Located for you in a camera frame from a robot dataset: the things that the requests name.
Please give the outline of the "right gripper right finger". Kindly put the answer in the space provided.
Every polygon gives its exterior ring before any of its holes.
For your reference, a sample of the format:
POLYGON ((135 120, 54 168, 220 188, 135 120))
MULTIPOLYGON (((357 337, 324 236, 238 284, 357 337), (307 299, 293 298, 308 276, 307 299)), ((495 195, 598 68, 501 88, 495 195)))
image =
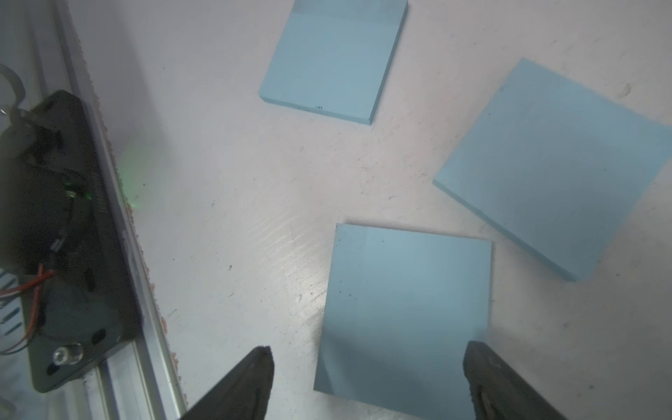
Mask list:
POLYGON ((478 420, 565 420, 487 343, 469 341, 465 352, 463 369, 478 420))

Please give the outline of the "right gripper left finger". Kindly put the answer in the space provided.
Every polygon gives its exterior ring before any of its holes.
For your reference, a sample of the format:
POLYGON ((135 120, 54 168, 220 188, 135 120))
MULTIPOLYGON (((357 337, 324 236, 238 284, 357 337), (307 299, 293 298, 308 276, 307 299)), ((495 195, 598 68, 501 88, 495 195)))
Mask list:
POLYGON ((275 373, 271 348, 253 348, 181 419, 264 420, 275 373))

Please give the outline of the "blue sticky note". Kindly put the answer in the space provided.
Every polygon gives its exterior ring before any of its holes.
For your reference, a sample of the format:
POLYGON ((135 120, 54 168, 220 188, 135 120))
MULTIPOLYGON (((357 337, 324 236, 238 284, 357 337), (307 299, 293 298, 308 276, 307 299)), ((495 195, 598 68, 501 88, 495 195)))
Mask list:
POLYGON ((409 5, 405 1, 297 1, 259 96, 372 124, 409 5))
POLYGON ((315 390, 474 418, 463 359, 487 335, 491 241, 339 224, 332 254, 315 390))
POLYGON ((434 184, 581 281, 670 158, 670 126, 522 59, 434 184))

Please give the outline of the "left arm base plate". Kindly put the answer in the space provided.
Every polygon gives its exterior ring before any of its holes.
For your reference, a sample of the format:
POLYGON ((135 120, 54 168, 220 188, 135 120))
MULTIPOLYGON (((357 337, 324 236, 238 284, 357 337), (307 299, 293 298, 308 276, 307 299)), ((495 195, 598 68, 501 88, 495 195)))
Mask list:
POLYGON ((52 93, 1 137, 1 266, 26 286, 33 387, 56 390, 138 333, 82 101, 52 93))

